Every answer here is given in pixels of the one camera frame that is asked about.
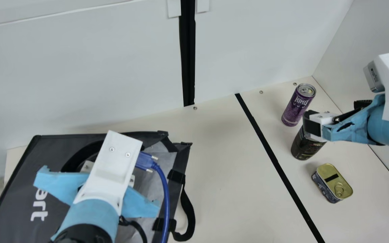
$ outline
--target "tin can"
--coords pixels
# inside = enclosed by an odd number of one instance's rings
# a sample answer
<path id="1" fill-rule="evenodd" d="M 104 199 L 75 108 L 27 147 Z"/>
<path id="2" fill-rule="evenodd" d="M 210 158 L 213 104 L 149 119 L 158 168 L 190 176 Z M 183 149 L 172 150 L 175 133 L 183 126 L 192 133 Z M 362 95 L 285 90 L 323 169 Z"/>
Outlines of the tin can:
<path id="1" fill-rule="evenodd" d="M 286 126 L 296 126 L 315 95 L 316 89 L 312 85 L 307 83 L 298 85 L 281 116 L 281 121 Z"/>
<path id="2" fill-rule="evenodd" d="M 304 126 L 295 136 L 290 152 L 298 160 L 308 160 L 315 155 L 327 142 L 319 142 L 311 139 L 307 132 L 304 131 Z"/>
<path id="3" fill-rule="evenodd" d="M 338 170 L 329 163 L 319 166 L 312 175 L 312 180 L 330 203 L 338 203 L 354 192 Z"/>

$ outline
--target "white lettering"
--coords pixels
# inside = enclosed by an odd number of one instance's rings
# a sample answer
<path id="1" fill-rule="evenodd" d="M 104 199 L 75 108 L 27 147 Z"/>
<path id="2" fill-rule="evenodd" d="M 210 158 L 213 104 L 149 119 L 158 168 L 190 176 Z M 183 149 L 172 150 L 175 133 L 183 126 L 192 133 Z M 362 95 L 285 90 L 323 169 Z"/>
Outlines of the white lettering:
<path id="1" fill-rule="evenodd" d="M 294 102 L 298 103 L 298 104 L 301 104 L 303 106 L 307 106 L 307 104 L 309 103 L 309 100 L 303 100 L 303 99 L 301 99 L 299 97 L 296 97 Z"/>
<path id="2" fill-rule="evenodd" d="M 46 210 L 46 202 L 43 201 L 43 200 L 37 200 L 34 202 L 34 204 L 32 205 L 33 207 L 42 207 L 42 211 L 45 211 Z"/>
<path id="3" fill-rule="evenodd" d="M 34 219 L 36 217 L 40 217 L 42 218 L 42 221 L 45 221 L 45 217 L 47 217 L 48 215 L 48 212 L 47 211 L 43 211 L 43 212 L 33 212 L 32 215 L 31 215 L 31 221 L 34 221 Z"/>
<path id="4" fill-rule="evenodd" d="M 37 200 L 44 200 L 47 195 L 48 195 L 48 192 L 38 189 L 37 192 L 35 193 L 35 198 Z"/>
<path id="5" fill-rule="evenodd" d="M 32 204 L 33 207 L 41 207 L 42 210 L 38 212 L 33 212 L 31 214 L 31 221 L 34 221 L 36 217 L 39 217 L 42 219 L 42 221 L 45 221 L 45 217 L 48 216 L 48 211 L 46 210 L 46 202 L 44 201 L 46 196 L 48 195 L 48 192 L 42 191 L 40 189 L 37 190 L 35 193 L 35 199 L 34 203 Z"/>

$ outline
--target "can lid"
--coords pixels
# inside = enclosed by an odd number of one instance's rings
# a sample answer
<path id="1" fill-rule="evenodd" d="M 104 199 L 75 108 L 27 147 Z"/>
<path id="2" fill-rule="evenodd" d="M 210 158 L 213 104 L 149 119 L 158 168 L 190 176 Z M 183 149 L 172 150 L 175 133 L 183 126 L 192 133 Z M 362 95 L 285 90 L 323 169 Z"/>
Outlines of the can lid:
<path id="1" fill-rule="evenodd" d="M 323 164 L 316 169 L 316 172 L 337 198 L 344 199 L 353 194 L 351 186 L 332 164 Z"/>
<path id="2" fill-rule="evenodd" d="M 304 97 L 314 97 L 316 95 L 315 87 L 308 83 L 301 83 L 296 89 L 298 93 Z"/>

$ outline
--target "silver can top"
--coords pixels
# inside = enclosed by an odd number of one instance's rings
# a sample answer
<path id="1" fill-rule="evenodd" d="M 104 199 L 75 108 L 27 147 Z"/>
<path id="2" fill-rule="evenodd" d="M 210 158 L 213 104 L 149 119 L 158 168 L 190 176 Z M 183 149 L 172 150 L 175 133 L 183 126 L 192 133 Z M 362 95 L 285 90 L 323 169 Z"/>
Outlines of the silver can top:
<path id="1" fill-rule="evenodd" d="M 296 89 L 298 93 L 304 97 L 315 97 L 316 95 L 315 87 L 308 83 L 301 83 Z"/>

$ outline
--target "table surface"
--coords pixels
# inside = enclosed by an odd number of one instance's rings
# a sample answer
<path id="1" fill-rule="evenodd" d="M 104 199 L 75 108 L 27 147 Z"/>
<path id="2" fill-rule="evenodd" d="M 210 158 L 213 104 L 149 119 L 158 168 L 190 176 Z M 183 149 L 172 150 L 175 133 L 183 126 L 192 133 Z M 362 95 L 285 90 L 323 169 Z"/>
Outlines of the table surface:
<path id="1" fill-rule="evenodd" d="M 316 87 L 310 109 L 339 113 L 311 77 L 295 82 Z M 241 95 L 321 236 L 326 242 L 389 242 L 389 171 L 367 145 L 328 142 L 308 161 L 290 154 L 300 126 L 284 126 L 280 117 L 295 89 L 292 83 Z M 193 142 L 186 171 L 186 191 L 196 213 L 190 242 L 316 242 L 236 97 L 196 106 L 88 132 L 163 130 L 173 142 Z M 25 149 L 8 150 L 4 181 Z M 337 167 L 354 190 L 351 197 L 327 202 L 310 177 L 323 163 Z M 180 206 L 175 219 L 177 231 L 185 231 Z"/>
<path id="2" fill-rule="evenodd" d="M 297 83 L 315 86 L 317 94 L 309 109 L 341 114 L 324 90 L 312 78 Z M 307 161 L 295 160 L 290 146 L 302 122 L 286 127 L 281 114 L 295 86 L 282 83 L 241 94 L 271 146 L 313 223 L 326 242 L 389 242 L 389 171 L 368 145 L 345 141 L 327 142 Z M 328 203 L 311 180 L 315 168 L 333 164 L 354 193 L 345 200 Z"/>

